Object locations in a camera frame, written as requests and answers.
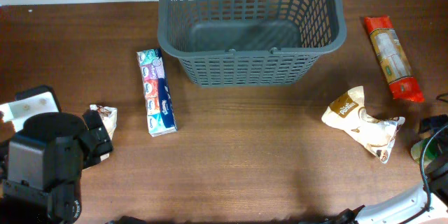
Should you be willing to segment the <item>brown clear snack bag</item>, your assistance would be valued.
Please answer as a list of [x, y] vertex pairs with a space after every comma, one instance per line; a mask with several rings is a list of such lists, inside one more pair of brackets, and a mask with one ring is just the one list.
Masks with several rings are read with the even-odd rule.
[[[91, 104], [88, 110], [97, 111], [101, 117], [101, 121], [103, 122], [106, 131], [111, 139], [113, 138], [113, 134], [117, 127], [117, 119], [118, 119], [118, 110], [117, 108], [108, 107], [108, 106], [100, 106], [96, 104]], [[109, 154], [103, 155], [101, 157], [101, 162], [109, 157]]]

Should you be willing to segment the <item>red spaghetti package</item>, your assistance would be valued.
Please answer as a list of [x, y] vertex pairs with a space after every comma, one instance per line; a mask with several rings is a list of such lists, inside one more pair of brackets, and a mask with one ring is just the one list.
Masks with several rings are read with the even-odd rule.
[[423, 103], [423, 92], [390, 17], [364, 17], [364, 23], [393, 98]]

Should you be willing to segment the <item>green lid spice jar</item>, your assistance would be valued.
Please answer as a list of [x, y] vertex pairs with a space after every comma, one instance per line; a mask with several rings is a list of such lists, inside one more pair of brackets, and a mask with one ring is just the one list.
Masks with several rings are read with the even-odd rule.
[[[413, 145], [413, 147], [411, 148], [411, 156], [413, 158], [413, 160], [416, 163], [420, 162], [420, 158], [421, 158], [421, 152], [424, 149], [424, 146], [428, 143], [430, 138], [426, 138], [423, 140], [420, 140], [419, 142], [417, 142], [416, 144]], [[438, 144], [436, 140], [433, 140], [427, 147], [424, 158], [423, 158], [423, 165], [426, 167], [427, 165], [429, 165], [432, 161], [434, 161], [435, 158], [437, 158], [439, 155], [439, 149], [438, 149]]]

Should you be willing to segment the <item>grey plastic shopping basket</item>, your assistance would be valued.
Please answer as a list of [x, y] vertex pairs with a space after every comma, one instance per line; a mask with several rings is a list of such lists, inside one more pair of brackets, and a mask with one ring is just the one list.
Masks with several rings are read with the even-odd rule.
[[289, 85], [347, 37], [342, 0], [159, 0], [161, 48], [202, 87]]

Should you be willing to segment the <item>Kleenex tissue multipack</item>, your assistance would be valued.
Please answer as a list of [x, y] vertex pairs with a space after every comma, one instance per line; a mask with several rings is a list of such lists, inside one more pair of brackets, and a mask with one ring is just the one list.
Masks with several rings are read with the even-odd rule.
[[161, 49], [136, 52], [146, 101], [148, 133], [152, 137], [177, 131]]

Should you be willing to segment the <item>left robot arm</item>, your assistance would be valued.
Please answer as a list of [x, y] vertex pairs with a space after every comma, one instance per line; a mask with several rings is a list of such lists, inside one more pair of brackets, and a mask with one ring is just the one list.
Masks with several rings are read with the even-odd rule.
[[1, 105], [14, 135], [1, 143], [1, 222], [75, 223], [82, 212], [81, 176], [113, 151], [101, 116], [63, 113], [41, 85]]

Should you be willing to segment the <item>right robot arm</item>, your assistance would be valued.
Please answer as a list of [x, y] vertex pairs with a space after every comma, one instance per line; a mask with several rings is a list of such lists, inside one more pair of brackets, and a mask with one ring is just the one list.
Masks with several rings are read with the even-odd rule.
[[[326, 223], [424, 223], [446, 218], [447, 115], [423, 119], [419, 132], [430, 133], [420, 152], [420, 185], [379, 204], [346, 209]], [[424, 158], [432, 144], [441, 144], [442, 150], [429, 164], [424, 164]]]

